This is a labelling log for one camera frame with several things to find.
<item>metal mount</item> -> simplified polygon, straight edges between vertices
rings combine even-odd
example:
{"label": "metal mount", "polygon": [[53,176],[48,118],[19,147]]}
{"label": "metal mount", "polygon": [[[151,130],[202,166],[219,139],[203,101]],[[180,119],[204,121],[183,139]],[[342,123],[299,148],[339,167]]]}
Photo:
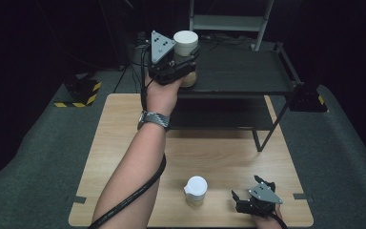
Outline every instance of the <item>metal mount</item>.
{"label": "metal mount", "polygon": [[153,64],[157,64],[168,52],[174,48],[174,45],[176,44],[174,40],[171,40],[156,31],[152,31],[151,40]]}

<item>black shelf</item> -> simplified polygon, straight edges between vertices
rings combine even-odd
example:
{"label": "black shelf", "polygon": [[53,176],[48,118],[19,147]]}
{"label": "black shelf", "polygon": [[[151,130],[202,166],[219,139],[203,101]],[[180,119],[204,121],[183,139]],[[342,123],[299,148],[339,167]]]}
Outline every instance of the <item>black shelf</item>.
{"label": "black shelf", "polygon": [[278,52],[253,52],[235,46],[208,51],[201,46],[196,60],[197,81],[180,89],[179,97],[201,95],[290,95],[294,85]]}
{"label": "black shelf", "polygon": [[[179,89],[171,129],[252,131],[258,152],[263,151],[302,85],[278,43],[274,51],[267,52],[200,43],[195,71],[195,84]],[[266,95],[286,98],[275,120]],[[258,131],[269,131],[263,142]]]}
{"label": "black shelf", "polygon": [[270,130],[264,96],[247,98],[181,98],[171,115],[171,129]]}

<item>hazard tape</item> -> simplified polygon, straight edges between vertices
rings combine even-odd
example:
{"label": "hazard tape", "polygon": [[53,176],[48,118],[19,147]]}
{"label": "hazard tape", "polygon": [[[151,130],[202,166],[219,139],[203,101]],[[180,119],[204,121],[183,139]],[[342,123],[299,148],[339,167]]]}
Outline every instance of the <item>hazard tape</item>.
{"label": "hazard tape", "polygon": [[74,107],[74,108],[83,108],[89,107],[92,105],[93,101],[96,99],[97,93],[101,86],[101,82],[98,82],[94,85],[93,89],[91,90],[91,96],[88,98],[86,102],[75,102],[75,101],[54,101],[54,106],[58,108],[65,108],[65,107]]}

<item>forearm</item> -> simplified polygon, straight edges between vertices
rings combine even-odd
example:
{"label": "forearm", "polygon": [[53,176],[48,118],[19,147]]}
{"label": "forearm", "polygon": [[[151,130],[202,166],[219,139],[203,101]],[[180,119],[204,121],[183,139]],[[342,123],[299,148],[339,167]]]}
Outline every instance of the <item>forearm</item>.
{"label": "forearm", "polygon": [[[103,190],[93,220],[146,183],[158,170],[164,155],[166,132],[163,127],[146,123],[137,132],[126,154]],[[102,228],[146,228],[158,188],[156,182],[145,194],[104,224]]]}

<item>dark background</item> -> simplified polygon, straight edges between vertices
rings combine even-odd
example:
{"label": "dark background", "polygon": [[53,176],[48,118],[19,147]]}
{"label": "dark background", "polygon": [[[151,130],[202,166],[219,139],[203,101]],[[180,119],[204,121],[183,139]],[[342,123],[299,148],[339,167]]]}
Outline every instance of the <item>dark background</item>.
{"label": "dark background", "polygon": [[[125,67],[123,47],[136,31],[171,36],[188,28],[189,1],[131,2],[134,10],[118,0],[0,0],[0,169],[66,77]],[[264,6],[204,0],[195,8],[262,15]],[[366,1],[276,0],[264,40],[284,42],[312,90],[323,84],[333,92],[366,145]]]}

